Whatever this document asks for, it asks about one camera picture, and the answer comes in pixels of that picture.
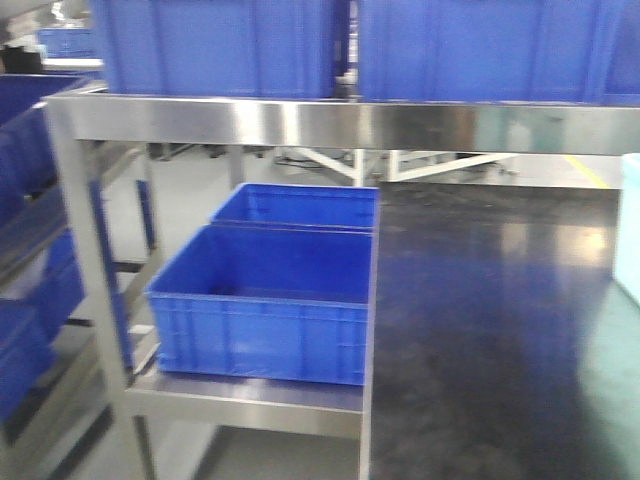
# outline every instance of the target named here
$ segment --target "dark work surface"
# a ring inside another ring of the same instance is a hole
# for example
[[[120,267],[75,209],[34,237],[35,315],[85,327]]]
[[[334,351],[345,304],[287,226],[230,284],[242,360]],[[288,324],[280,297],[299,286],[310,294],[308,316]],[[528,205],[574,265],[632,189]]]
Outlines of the dark work surface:
[[[640,479],[618,192],[384,184],[370,477]]]

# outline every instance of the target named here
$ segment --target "shelf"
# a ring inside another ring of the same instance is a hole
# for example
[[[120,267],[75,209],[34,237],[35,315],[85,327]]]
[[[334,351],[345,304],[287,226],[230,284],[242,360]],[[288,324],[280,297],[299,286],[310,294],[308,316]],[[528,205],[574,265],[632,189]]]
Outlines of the shelf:
[[[359,438],[362,387],[213,375],[152,367],[127,390],[135,415]]]
[[[640,151],[640,108],[153,97],[103,89],[94,83],[49,98],[69,107],[76,139],[583,155]]]
[[[121,451],[136,480],[156,478],[146,417],[358,438],[361,429],[368,430],[362,425],[363,389],[170,375],[153,365],[136,369],[132,378],[120,364],[116,319],[122,309],[95,188],[99,169],[84,141],[593,155],[640,151],[637,108],[155,97],[109,94],[104,83],[94,82],[48,97],[47,110]],[[230,149],[230,165],[240,164],[241,153]],[[155,245],[150,253],[152,261],[161,257]],[[147,265],[144,273],[152,275],[158,265]],[[125,296],[127,303],[135,302],[133,293]],[[136,360],[148,359],[152,350],[153,342],[145,344],[146,353]]]
[[[99,58],[45,58],[42,61],[45,70],[102,70],[102,60]]]

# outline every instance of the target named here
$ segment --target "gray floor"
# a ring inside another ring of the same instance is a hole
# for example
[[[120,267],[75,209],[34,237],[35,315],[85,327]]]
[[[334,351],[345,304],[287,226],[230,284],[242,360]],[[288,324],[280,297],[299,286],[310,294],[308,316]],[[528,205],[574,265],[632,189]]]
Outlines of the gray floor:
[[[193,147],[169,162],[153,162],[158,192],[159,222],[165,253],[170,255],[189,235],[207,222],[208,215],[229,194],[227,160],[209,159],[200,147]],[[245,158],[250,182],[348,185],[346,179],[326,169],[302,169],[275,165],[270,158]],[[374,169],[374,179],[383,178],[384,167]],[[421,179],[447,183],[489,183],[504,185],[566,186],[594,188],[606,183],[619,188],[617,158],[563,156],[519,156],[500,164],[488,164],[464,171]],[[104,199],[113,227],[112,241],[120,258],[142,257],[144,247],[139,212],[130,181],[116,183]],[[166,419],[150,419],[150,429],[161,479],[355,479],[357,442],[250,430],[215,429]],[[198,467],[201,454],[204,461]],[[91,451],[58,478],[73,480],[116,480],[126,477],[119,460],[117,437],[107,431]]]

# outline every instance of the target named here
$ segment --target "steel shelf rail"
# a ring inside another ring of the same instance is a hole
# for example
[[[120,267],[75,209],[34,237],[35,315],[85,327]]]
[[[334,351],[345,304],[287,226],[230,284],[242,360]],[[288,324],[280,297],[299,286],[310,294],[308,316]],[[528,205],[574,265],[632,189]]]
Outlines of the steel shelf rail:
[[[153,365],[135,368],[138,375],[124,368],[113,255],[86,141],[231,145],[232,182],[242,180],[240,145],[596,155],[640,150],[640,109],[586,105],[174,98],[109,94],[92,84],[49,97],[47,113],[122,454],[136,480],[156,478],[147,417],[358,438],[363,394],[354,387],[173,376]],[[159,255],[157,245],[151,255]]]

